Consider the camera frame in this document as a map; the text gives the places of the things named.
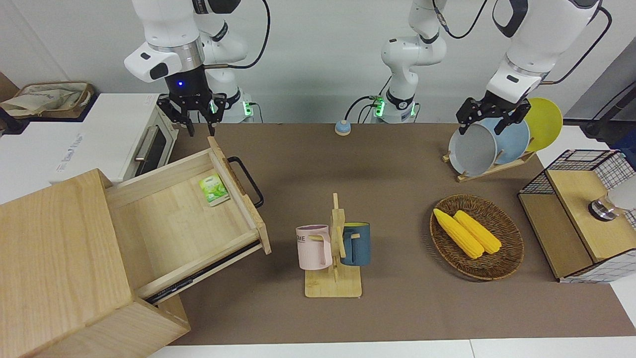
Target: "yellow plate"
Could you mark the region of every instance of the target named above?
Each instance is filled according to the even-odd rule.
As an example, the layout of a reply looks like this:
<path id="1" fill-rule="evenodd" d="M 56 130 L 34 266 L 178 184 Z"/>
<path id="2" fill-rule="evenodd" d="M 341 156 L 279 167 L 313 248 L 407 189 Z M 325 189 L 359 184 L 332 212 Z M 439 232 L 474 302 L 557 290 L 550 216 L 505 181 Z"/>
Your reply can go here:
<path id="1" fill-rule="evenodd" d="M 525 121 L 530 127 L 530 137 L 534 138 L 528 149 L 528 152 L 536 152 L 546 148 L 552 144 L 563 127 L 563 115 L 558 106 L 545 98 L 530 98 L 532 106 Z"/>

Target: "plate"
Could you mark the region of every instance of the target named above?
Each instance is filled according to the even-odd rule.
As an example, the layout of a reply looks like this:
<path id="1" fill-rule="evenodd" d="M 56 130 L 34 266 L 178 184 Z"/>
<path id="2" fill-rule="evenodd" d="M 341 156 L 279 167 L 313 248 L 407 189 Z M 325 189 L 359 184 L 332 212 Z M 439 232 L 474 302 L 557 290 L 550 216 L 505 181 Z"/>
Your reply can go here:
<path id="1" fill-rule="evenodd" d="M 478 176 L 485 173 L 497 157 L 497 142 L 493 134 L 479 123 L 468 127 L 464 135 L 459 129 L 448 144 L 450 164 L 459 174 Z"/>
<path id="2" fill-rule="evenodd" d="M 486 118 L 480 122 L 492 132 L 497 141 L 498 151 L 504 151 L 495 161 L 495 164 L 507 164 L 514 162 L 523 155 L 528 143 L 530 143 L 530 129 L 525 121 L 507 126 L 500 135 L 495 134 L 495 127 L 501 118 Z"/>
<path id="3" fill-rule="evenodd" d="M 477 196 L 460 194 L 443 199 L 435 208 L 451 216 L 457 210 L 464 210 L 501 241 L 498 252 L 492 255 L 484 253 L 478 259 L 471 259 L 431 214 L 429 227 L 432 241 L 444 260 L 459 272 L 479 280 L 499 280 L 515 273 L 523 262 L 524 248 L 519 229 L 495 204 Z"/>
<path id="4" fill-rule="evenodd" d="M 563 115 L 558 106 L 545 98 L 530 98 L 530 111 L 525 121 L 530 128 L 530 136 L 534 139 L 528 146 L 529 152 L 544 149 L 557 140 L 563 128 Z"/>

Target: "round woven basket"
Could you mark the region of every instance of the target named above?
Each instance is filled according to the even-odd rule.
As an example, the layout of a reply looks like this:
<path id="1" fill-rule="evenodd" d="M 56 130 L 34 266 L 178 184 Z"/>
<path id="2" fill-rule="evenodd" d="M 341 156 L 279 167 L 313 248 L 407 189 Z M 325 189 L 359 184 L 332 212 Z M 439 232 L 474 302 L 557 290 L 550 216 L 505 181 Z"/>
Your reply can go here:
<path id="1" fill-rule="evenodd" d="M 498 280 L 512 275 L 519 268 L 523 261 L 521 234 L 510 217 L 495 204 L 477 196 L 460 194 L 447 197 L 435 208 L 451 216 L 457 210 L 464 210 L 501 241 L 498 252 L 492 255 L 484 253 L 478 259 L 471 259 L 441 228 L 435 215 L 431 214 L 433 243 L 444 260 L 455 269 L 480 280 Z"/>

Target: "dish rack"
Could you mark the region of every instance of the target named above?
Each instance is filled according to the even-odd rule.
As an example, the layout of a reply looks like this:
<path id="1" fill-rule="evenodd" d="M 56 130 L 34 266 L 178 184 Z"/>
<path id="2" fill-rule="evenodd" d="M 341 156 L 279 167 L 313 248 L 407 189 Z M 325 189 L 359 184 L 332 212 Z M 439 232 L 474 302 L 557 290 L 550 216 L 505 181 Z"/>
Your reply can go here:
<path id="1" fill-rule="evenodd" d="M 503 150 L 501 150 L 498 154 L 497 157 L 495 158 L 495 162 L 499 159 L 499 157 L 503 154 Z M 442 156 L 442 161 L 445 163 L 448 163 L 448 165 L 452 168 L 452 166 L 450 165 L 450 151 L 448 151 L 448 153 L 446 153 L 446 155 Z M 531 160 L 534 156 L 535 156 L 536 152 L 525 152 L 521 157 L 519 157 L 517 160 L 510 162 L 510 163 L 506 163 L 506 164 L 492 164 L 492 166 L 490 167 L 490 169 L 486 170 L 483 174 L 480 175 L 476 175 L 476 176 L 467 176 L 466 172 L 464 173 L 460 173 L 457 177 L 456 180 L 459 183 L 462 182 L 467 182 L 469 180 L 473 180 L 473 179 L 477 179 L 477 178 L 481 178 L 483 176 L 487 176 L 487 175 L 491 175 L 494 173 L 498 173 L 502 170 L 506 170 L 506 169 L 510 169 L 510 168 L 514 168 L 520 165 L 523 165 L 525 163 L 527 163 L 529 160 Z"/>

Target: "oven door handle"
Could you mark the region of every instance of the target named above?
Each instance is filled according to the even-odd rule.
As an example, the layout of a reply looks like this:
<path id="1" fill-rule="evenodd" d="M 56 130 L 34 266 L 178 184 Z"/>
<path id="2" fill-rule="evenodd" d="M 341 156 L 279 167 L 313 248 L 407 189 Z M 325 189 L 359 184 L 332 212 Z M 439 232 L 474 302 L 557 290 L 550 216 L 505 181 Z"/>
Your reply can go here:
<path id="1" fill-rule="evenodd" d="M 146 135 L 144 136 L 144 141 L 141 143 L 141 147 L 137 151 L 137 155 L 135 155 L 135 162 L 145 162 L 148 160 L 148 156 L 150 155 L 150 150 L 153 148 L 153 143 L 157 138 L 157 134 L 159 133 L 159 126 L 154 125 L 152 127 L 148 127 L 146 129 Z"/>

